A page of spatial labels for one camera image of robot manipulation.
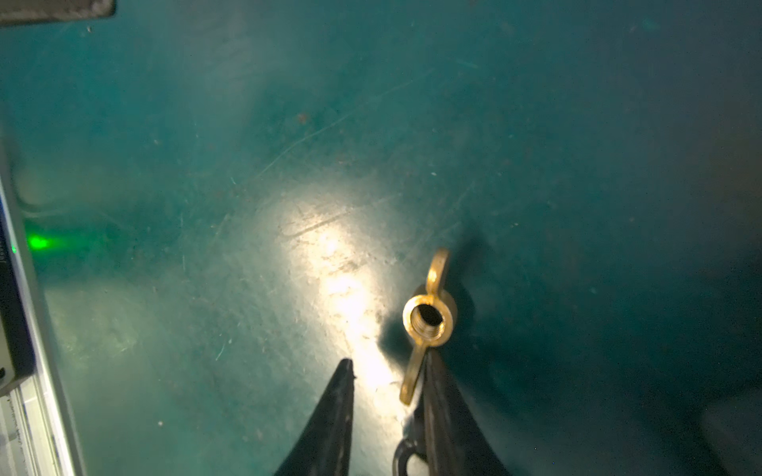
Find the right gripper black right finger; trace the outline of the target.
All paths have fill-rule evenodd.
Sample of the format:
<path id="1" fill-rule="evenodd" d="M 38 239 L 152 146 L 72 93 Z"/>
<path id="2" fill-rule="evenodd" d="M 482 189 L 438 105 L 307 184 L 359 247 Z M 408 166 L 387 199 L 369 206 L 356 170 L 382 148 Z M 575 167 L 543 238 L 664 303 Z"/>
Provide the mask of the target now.
<path id="1" fill-rule="evenodd" d="M 507 475 L 440 353 L 424 364 L 424 446 L 431 475 Z"/>

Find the brass wing nut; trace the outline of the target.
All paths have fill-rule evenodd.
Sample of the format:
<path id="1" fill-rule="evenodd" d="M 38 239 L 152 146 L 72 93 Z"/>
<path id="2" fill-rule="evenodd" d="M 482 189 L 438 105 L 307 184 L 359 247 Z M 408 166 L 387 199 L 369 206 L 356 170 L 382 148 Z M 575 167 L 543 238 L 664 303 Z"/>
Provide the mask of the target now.
<path id="1" fill-rule="evenodd" d="M 450 251 L 440 248 L 430 263 L 425 283 L 405 303 L 402 311 L 404 329 L 412 343 L 399 400 L 412 403 L 423 362 L 430 348 L 446 344 L 456 328 L 458 306 L 446 290 Z"/>

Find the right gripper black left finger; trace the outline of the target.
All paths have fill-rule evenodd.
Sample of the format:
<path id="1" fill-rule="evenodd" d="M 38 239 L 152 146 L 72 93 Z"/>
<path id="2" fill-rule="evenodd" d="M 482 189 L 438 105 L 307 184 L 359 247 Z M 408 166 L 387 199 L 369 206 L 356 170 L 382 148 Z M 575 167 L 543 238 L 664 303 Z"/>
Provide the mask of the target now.
<path id="1" fill-rule="evenodd" d="M 354 371 L 341 359 L 299 439 L 276 475 L 347 476 L 352 444 Z"/>

